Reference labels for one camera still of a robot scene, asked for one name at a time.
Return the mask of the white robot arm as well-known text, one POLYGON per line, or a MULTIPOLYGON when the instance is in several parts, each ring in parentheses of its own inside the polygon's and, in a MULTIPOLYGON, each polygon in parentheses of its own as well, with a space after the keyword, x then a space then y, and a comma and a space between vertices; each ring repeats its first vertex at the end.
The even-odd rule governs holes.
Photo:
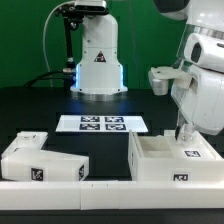
POLYGON ((171 67, 149 71, 156 95, 178 106, 175 137, 224 130, 224 0, 152 0, 158 12, 185 22, 171 67))

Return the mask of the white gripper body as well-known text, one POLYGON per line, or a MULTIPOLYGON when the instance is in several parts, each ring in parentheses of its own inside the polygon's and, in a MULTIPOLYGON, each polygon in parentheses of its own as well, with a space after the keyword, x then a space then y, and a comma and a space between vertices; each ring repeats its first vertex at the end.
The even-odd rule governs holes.
POLYGON ((174 84, 171 96, 197 131, 217 135, 224 129, 224 74, 192 65, 187 89, 174 84))

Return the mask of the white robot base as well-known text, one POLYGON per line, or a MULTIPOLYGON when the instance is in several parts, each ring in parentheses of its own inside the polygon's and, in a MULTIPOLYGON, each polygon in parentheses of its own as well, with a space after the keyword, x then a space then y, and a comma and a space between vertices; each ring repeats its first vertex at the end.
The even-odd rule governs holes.
POLYGON ((75 84, 70 90, 102 100, 124 93, 123 66, 117 59, 118 23, 108 14, 84 18, 82 59, 76 66, 75 84))

